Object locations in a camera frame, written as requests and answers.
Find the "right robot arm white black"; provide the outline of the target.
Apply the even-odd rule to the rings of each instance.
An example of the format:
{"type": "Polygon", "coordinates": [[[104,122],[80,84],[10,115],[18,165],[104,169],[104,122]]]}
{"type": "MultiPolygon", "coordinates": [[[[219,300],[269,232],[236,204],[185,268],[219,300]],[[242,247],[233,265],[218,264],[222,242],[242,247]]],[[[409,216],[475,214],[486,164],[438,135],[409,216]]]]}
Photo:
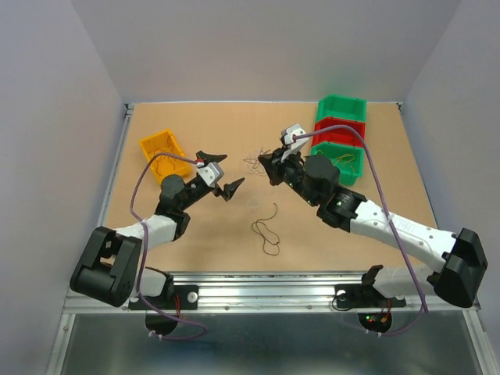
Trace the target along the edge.
{"type": "Polygon", "coordinates": [[[360,298],[376,305],[385,298],[432,294],[448,304],[469,308],[488,268],[479,235],[468,228],[439,230],[388,212],[340,183],[340,170],[323,155],[302,158],[285,148],[258,157],[270,184],[285,183],[329,227],[372,238],[398,249],[420,267],[373,266],[359,286],[360,298]]]}

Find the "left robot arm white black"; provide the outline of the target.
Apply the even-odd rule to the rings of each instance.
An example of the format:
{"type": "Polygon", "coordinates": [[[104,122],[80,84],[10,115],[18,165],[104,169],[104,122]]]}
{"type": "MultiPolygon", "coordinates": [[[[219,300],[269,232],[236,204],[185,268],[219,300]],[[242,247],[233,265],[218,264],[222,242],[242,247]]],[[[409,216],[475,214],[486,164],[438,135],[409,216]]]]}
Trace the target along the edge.
{"type": "Polygon", "coordinates": [[[191,220],[187,210],[208,194],[233,198],[242,179],[219,185],[224,155],[197,152],[196,174],[185,181],[170,174],[160,184],[159,203],[147,219],[117,229],[95,228],[70,278],[70,289],[105,304],[120,307],[130,298],[145,298],[155,307],[173,301],[173,277],[146,267],[149,250],[181,238],[191,220]]]}

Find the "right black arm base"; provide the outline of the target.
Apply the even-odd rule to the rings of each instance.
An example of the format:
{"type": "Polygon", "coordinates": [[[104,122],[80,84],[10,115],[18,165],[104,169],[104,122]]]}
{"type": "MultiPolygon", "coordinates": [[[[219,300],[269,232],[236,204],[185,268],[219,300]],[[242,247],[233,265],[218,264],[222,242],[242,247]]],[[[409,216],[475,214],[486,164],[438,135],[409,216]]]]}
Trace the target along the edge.
{"type": "Polygon", "coordinates": [[[385,298],[371,286],[361,284],[338,284],[335,286],[334,305],[346,309],[403,308],[405,299],[385,298]]]}

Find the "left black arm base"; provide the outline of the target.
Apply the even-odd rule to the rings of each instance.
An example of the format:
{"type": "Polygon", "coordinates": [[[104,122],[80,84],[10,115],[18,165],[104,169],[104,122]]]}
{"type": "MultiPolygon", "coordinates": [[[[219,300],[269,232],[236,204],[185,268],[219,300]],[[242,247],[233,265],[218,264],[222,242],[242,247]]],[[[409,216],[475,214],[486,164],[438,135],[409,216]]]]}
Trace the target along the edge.
{"type": "Polygon", "coordinates": [[[181,311],[197,310],[198,285],[175,284],[171,291],[167,291],[156,297],[145,296],[145,300],[161,310],[175,310],[177,302],[180,303],[181,311]]]}

